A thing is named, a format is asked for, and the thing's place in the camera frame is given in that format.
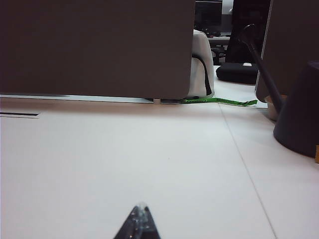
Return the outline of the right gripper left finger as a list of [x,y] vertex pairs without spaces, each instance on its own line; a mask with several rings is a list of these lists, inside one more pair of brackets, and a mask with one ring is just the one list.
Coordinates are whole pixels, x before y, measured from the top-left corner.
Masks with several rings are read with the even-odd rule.
[[138,206],[133,207],[114,239],[141,238],[141,211]]

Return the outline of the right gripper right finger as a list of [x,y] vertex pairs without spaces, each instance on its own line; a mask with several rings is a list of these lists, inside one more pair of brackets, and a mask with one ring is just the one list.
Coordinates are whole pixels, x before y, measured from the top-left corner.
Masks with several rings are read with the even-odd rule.
[[160,234],[156,227],[151,211],[146,203],[138,204],[139,215],[139,238],[140,239],[160,239]]

